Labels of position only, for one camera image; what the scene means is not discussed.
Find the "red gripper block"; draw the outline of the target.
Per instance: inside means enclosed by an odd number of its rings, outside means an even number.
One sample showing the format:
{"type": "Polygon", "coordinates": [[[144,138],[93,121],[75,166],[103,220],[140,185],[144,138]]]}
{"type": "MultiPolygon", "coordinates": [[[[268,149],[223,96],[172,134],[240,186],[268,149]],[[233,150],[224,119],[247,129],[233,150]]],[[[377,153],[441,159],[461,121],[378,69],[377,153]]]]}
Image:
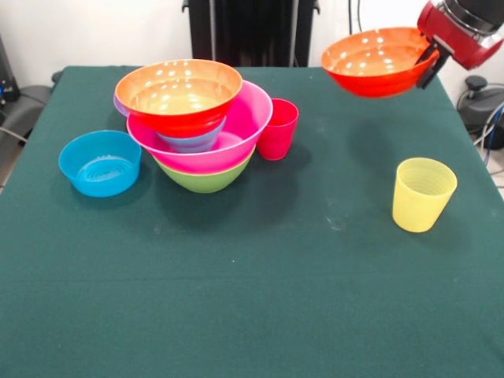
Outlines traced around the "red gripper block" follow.
{"type": "Polygon", "coordinates": [[[432,43],[421,53],[414,67],[432,67],[424,71],[417,81],[417,88],[425,89],[449,58],[449,54],[439,54],[438,45],[447,50],[460,66],[475,69],[502,46],[503,36],[499,34],[502,26],[502,0],[428,1],[418,18],[417,27],[432,43]]]}

